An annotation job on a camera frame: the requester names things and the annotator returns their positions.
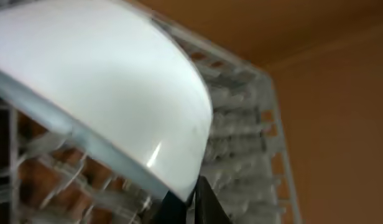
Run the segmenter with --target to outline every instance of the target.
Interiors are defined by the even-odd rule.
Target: plastic dish rack
[[[229,218],[237,224],[301,224],[270,76],[150,9],[133,5],[189,55],[210,90],[214,120],[201,174]],[[148,192],[90,159],[68,136],[48,132],[5,103],[0,103],[0,111],[9,114],[11,130],[10,166],[0,169],[0,179],[10,176],[11,182],[0,185],[0,203],[11,202],[13,222],[143,223],[154,211],[156,202]],[[272,170],[274,159],[281,160],[279,172]],[[32,175],[36,173],[49,178],[39,179]],[[282,198],[280,185],[287,192]],[[33,188],[38,196],[22,195],[24,188]],[[191,207],[188,223],[193,223],[193,212]],[[104,214],[110,216],[108,222],[96,221]]]

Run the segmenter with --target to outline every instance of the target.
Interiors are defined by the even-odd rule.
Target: drying rack
[[[232,218],[242,219],[243,221],[240,223],[256,222],[276,224],[282,223],[284,213],[292,213],[292,223],[302,224],[302,218],[300,216],[297,202],[297,193],[287,154],[287,146],[285,143],[280,111],[275,96],[274,86],[269,74],[259,70],[247,61],[241,60],[225,49],[218,47],[209,40],[186,30],[170,19],[157,14],[138,2],[131,2],[131,4],[140,10],[142,14],[151,18],[153,23],[157,24],[169,36],[171,36],[178,46],[183,49],[184,53],[193,60],[195,67],[200,71],[203,79],[208,85],[215,114],[213,128],[211,130],[210,140],[206,150],[204,163],[201,168],[201,173],[208,177],[210,184],[218,194],[219,201],[221,201],[222,198],[229,196],[229,194],[227,194],[226,191],[223,191],[222,188],[226,188],[226,186],[235,179],[234,176],[224,175],[224,173],[228,171],[227,168],[229,168],[229,166],[234,165],[234,167],[229,169],[236,169],[236,176],[246,175],[246,172],[252,172],[255,175],[256,173],[254,170],[258,170],[258,176],[256,176],[256,178],[259,179],[259,181],[257,181],[258,184],[257,186],[250,185],[250,187],[259,187],[261,189],[260,197],[257,200],[263,200],[264,203],[257,204],[258,210],[264,211],[264,213],[273,214],[274,216],[270,216],[270,218],[267,219],[265,216],[262,217],[260,215],[253,215],[249,213],[248,210],[251,208],[248,206],[249,202],[247,202],[245,207],[238,205],[237,209],[231,203],[223,203],[222,206],[224,207],[225,212],[227,212]],[[17,168],[19,160],[26,160],[27,158],[18,158],[19,136],[17,132],[17,111],[11,106],[6,105],[0,105],[0,110],[8,110],[10,114],[11,127],[11,166],[10,169],[2,172],[6,174],[0,173],[0,175],[11,176],[12,191],[10,194],[10,200],[13,208],[12,217],[18,217],[19,214],[17,214],[17,208],[19,207],[19,181],[17,176]],[[234,126],[223,126],[223,123],[228,123],[227,120],[229,119],[229,114],[230,120],[240,120],[245,114],[248,114],[246,116],[253,114],[256,125],[251,127],[244,125],[241,129],[237,129],[237,127]],[[222,149],[220,146],[221,144],[222,146],[223,144],[231,144],[233,139],[238,139],[229,137],[250,136],[251,134],[256,137],[256,141],[253,140],[254,138],[252,138],[252,140],[249,138],[248,141],[258,142],[256,143],[257,145],[255,148],[259,149],[259,152],[247,154],[247,159],[244,161],[247,161],[247,164],[253,164],[252,166],[248,166],[248,169],[243,168],[243,165],[238,163],[231,165],[233,158],[238,158],[238,155],[233,155],[233,152],[230,152],[231,150],[224,152],[218,152],[215,150],[216,146]],[[87,192],[87,194],[94,198],[96,206],[100,205],[121,217],[126,217],[128,220],[131,220],[130,223],[137,222],[135,221],[134,214],[128,213],[127,211],[144,209],[148,203],[151,203],[151,199],[148,194],[141,192],[138,194],[137,199],[137,201],[141,203],[138,205],[133,203],[133,205],[137,206],[137,208],[125,209],[121,207],[123,201],[121,201],[121,203],[116,201],[116,194],[114,194],[114,196],[108,194],[105,195],[89,188],[88,184],[86,184],[85,181],[79,177],[81,170],[80,167],[84,166],[86,156],[78,158],[76,168],[69,167],[66,164],[62,164],[62,166],[54,165],[57,164],[57,161],[54,161],[54,158],[47,156],[47,154],[63,146],[71,146],[72,141],[68,136],[60,136],[55,133],[46,133],[44,136],[38,137],[37,139],[31,139],[23,145],[28,146],[29,149],[34,149],[35,154],[32,154],[32,152],[29,153],[29,155],[32,154],[30,157],[38,157],[41,163],[45,164],[46,167],[55,169],[55,171],[62,176],[63,181],[60,186],[56,188],[56,192],[53,192],[50,196],[47,196],[47,200],[52,198],[59,191],[68,187],[72,182],[77,182],[78,185],[83,186],[83,190]],[[43,147],[44,150],[38,151],[39,147]],[[284,171],[281,174],[274,174],[272,172],[272,158],[279,156],[281,158]],[[111,176],[105,182],[102,189],[105,189],[115,178],[117,177]],[[283,181],[283,184],[287,185],[287,198],[278,198],[277,196],[277,187],[280,184],[280,181]],[[2,191],[2,189],[0,189],[0,203],[5,202],[7,200],[5,198],[9,199],[8,194],[9,191]],[[86,215],[79,222],[83,222],[85,220],[84,218],[88,216],[88,212],[90,212],[92,208],[93,206],[88,208],[89,211],[87,210],[85,212]],[[190,210],[189,213],[190,217],[192,217],[193,210]]]

